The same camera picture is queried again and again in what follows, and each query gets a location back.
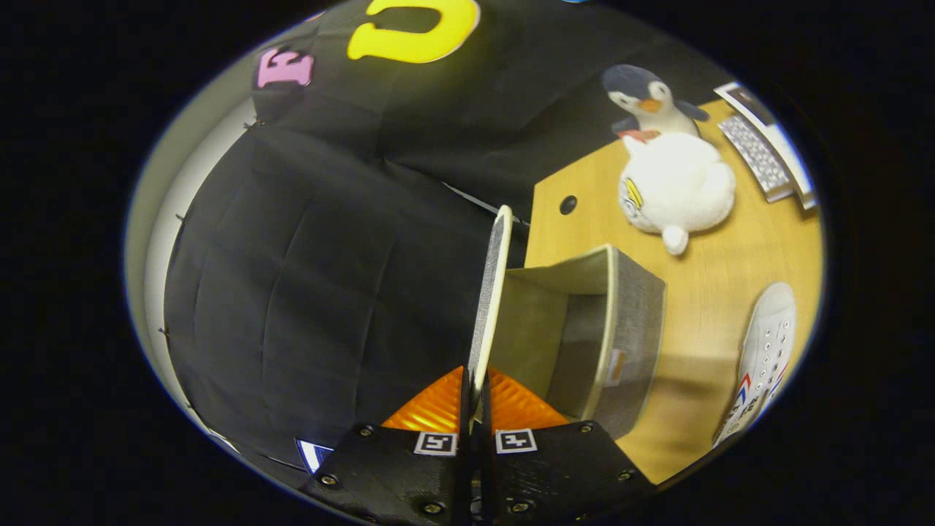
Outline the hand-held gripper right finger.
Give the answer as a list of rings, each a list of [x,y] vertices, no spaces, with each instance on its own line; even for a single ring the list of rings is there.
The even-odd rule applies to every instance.
[[[565,419],[504,373],[489,373],[481,410],[481,525],[604,525],[657,493],[601,423]]]

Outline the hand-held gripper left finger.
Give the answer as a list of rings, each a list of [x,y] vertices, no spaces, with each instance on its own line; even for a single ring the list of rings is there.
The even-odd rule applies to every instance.
[[[457,367],[390,419],[354,424],[300,493],[362,525],[468,525],[468,372]]]

